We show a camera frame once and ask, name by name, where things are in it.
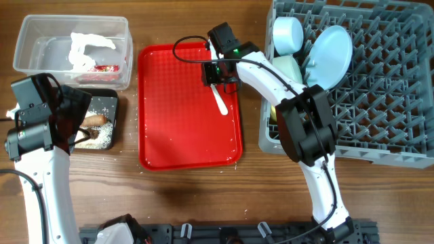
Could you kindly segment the white plastic spoon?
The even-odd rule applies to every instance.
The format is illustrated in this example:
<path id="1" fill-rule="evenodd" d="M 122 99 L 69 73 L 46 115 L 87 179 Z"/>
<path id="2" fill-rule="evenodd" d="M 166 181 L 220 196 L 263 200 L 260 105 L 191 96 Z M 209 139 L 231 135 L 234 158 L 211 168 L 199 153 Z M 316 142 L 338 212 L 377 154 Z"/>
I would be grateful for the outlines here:
<path id="1" fill-rule="evenodd" d="M 214 84 L 211 84 L 210 87 L 211 87 L 212 93 L 214 95 L 214 98 L 216 100 L 216 104 L 218 106 L 218 109 L 219 109 L 221 115 L 223 115 L 223 116 L 228 115 L 229 111 L 228 111 L 223 99 L 221 98 L 220 94 L 218 93 L 216 86 Z"/>

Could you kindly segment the brown food scrap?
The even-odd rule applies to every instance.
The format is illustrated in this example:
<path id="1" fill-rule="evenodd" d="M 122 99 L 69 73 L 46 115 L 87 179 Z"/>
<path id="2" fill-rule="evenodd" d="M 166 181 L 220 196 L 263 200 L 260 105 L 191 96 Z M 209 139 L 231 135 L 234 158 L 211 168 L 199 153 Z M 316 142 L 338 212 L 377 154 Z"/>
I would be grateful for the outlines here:
<path id="1" fill-rule="evenodd" d="M 99 131 L 92 128 L 80 128 L 79 131 L 83 134 L 84 139 L 96 139 L 99 136 Z"/>

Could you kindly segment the white tissue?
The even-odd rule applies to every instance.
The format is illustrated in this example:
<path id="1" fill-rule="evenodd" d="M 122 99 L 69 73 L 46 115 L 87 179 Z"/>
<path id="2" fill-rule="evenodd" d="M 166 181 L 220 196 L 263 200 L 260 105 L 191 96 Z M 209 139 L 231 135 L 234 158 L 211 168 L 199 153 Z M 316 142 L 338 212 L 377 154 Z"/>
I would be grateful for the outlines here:
<path id="1" fill-rule="evenodd" d="M 116 49 L 115 44 L 106 37 L 95 34 L 71 33 L 71 50 L 68 60 L 73 65 L 73 72 L 87 72 L 96 65 L 96 61 L 85 55 L 87 46 Z"/>

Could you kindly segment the red snack wrapper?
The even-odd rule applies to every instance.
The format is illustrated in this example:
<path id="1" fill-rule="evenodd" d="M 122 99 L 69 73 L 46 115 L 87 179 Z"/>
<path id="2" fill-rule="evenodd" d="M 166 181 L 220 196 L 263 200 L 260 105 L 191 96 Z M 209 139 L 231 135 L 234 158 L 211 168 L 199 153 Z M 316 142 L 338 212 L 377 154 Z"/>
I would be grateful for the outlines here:
<path id="1" fill-rule="evenodd" d="M 115 73 L 119 70 L 118 65 L 95 65 L 90 67 L 88 73 Z"/>

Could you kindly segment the pale green bowl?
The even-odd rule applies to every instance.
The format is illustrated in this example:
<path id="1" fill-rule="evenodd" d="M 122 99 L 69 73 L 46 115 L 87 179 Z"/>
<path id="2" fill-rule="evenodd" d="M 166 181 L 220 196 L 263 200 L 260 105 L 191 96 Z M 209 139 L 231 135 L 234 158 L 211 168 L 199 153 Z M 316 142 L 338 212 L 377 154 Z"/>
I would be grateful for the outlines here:
<path id="1" fill-rule="evenodd" d="M 271 63 L 277 70 L 283 73 L 286 77 L 288 77 L 289 79 L 293 80 L 296 83 L 302 84 L 302 75 L 301 75 L 300 67 L 292 55 L 273 58 Z"/>

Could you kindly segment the yellow plastic cup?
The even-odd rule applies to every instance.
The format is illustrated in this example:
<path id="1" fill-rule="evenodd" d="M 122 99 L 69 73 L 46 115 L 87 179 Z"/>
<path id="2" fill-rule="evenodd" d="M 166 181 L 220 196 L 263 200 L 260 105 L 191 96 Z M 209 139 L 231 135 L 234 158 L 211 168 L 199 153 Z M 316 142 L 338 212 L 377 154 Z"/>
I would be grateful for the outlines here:
<path id="1" fill-rule="evenodd" d="M 277 122 L 277 112 L 274 106 L 270 108 L 270 121 L 274 123 Z"/>

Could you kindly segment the light blue bowl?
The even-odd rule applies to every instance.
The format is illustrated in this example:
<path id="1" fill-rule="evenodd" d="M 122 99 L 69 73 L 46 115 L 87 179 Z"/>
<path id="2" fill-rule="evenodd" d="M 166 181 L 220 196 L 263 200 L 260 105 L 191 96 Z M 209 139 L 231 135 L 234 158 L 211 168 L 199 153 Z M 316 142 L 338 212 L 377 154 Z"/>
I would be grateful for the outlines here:
<path id="1" fill-rule="evenodd" d="M 273 24 L 273 43 L 280 56 L 292 55 L 301 50 L 304 31 L 295 17 L 278 17 Z"/>

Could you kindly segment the large light blue plate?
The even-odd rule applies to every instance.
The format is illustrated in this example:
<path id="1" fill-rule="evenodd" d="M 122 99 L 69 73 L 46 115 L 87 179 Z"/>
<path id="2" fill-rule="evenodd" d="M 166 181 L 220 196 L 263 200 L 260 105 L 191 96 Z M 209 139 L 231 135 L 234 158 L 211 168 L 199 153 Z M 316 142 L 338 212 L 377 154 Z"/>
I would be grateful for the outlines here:
<path id="1" fill-rule="evenodd" d="M 336 87 L 349 69 L 353 43 L 348 32 L 339 25 L 325 29 L 314 42 L 305 68 L 307 85 L 324 90 Z"/>

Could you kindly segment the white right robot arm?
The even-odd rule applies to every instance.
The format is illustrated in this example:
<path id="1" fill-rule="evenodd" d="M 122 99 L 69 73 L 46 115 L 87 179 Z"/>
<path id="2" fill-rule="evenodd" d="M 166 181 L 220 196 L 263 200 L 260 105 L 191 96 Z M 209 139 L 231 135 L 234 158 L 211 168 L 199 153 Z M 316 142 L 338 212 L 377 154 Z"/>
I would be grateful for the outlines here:
<path id="1" fill-rule="evenodd" d="M 349 237 L 354 228 L 338 187 L 337 127 L 326 92 L 285 76 L 256 45 L 240 43 L 226 22 L 210 30 L 206 40 L 212 59 L 202 66 L 204 84 L 246 83 L 275 107 L 280 144 L 302 169 L 316 229 L 325 243 Z"/>

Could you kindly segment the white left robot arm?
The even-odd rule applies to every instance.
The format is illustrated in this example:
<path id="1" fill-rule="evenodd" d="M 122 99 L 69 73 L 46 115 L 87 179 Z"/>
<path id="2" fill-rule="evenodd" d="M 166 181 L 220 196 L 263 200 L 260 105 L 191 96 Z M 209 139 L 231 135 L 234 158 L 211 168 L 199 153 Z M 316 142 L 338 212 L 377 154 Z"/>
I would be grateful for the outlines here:
<path id="1" fill-rule="evenodd" d="M 19 109 L 5 150 L 24 193 L 30 243 L 80 243 L 69 186 L 70 155 L 91 94 L 49 73 L 11 84 Z"/>

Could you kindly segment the black waste tray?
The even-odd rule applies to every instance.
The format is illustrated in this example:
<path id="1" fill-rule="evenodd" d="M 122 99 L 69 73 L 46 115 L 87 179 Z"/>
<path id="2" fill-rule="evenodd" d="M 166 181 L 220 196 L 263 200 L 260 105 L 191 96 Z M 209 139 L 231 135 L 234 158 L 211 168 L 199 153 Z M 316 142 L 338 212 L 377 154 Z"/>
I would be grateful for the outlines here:
<path id="1" fill-rule="evenodd" d="M 104 115 L 108 121 L 106 124 L 98 127 L 80 127 L 80 128 L 92 128 L 97 129 L 100 133 L 96 139 L 84 139 L 83 134 L 78 131 L 75 138 L 74 149 L 90 149 L 90 150 L 106 150 L 113 145 L 113 137 L 115 134 L 117 113 L 119 107 L 119 97 L 117 92 L 111 89 L 82 89 L 92 95 L 92 101 L 86 112 L 85 118 L 92 115 Z M 56 90 L 57 97 L 54 104 L 54 110 L 49 115 L 47 123 L 44 125 L 43 141 L 46 148 L 53 148 L 54 145 L 54 119 L 53 114 L 56 108 L 61 103 L 58 99 L 58 93 L 61 93 L 60 89 Z"/>

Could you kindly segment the grey dishwasher rack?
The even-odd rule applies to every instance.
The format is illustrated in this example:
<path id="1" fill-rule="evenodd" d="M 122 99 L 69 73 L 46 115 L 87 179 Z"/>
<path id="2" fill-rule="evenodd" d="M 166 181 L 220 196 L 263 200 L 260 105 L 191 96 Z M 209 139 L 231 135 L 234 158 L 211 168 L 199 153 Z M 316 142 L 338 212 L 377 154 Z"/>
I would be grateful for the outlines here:
<path id="1" fill-rule="evenodd" d="M 273 24 L 295 17 L 304 44 L 295 54 L 302 81 L 313 80 L 309 53 L 327 28 L 349 34 L 353 56 L 328 101 L 338 126 L 336 156 L 378 165 L 433 165 L 433 6 L 413 1 L 273 1 L 265 54 L 277 56 Z"/>

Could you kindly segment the clear plastic bin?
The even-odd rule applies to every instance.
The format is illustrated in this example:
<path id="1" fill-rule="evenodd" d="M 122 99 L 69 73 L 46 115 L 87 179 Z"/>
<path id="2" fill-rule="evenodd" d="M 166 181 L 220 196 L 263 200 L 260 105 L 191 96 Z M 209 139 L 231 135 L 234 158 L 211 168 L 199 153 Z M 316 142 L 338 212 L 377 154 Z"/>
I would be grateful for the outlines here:
<path id="1" fill-rule="evenodd" d="M 71 33 L 95 34 L 110 39 L 116 49 L 87 46 L 85 55 L 96 65 L 118 65 L 115 73 L 73 72 L 68 60 Z M 13 67 L 28 76 L 50 73 L 71 87 L 128 88 L 133 67 L 129 23 L 121 16 L 28 15 L 16 44 Z"/>

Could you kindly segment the red serving tray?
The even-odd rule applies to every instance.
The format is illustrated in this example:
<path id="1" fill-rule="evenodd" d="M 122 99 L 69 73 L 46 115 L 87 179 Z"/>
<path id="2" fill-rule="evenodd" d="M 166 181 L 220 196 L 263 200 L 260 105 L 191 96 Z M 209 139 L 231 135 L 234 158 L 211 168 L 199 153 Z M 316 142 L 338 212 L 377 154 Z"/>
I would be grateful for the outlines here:
<path id="1" fill-rule="evenodd" d="M 207 60 L 202 42 L 150 45 L 138 56 L 139 159 L 152 171 L 216 167 L 243 153 L 234 85 L 216 89 L 228 109 L 222 115 L 201 67 L 177 58 Z"/>

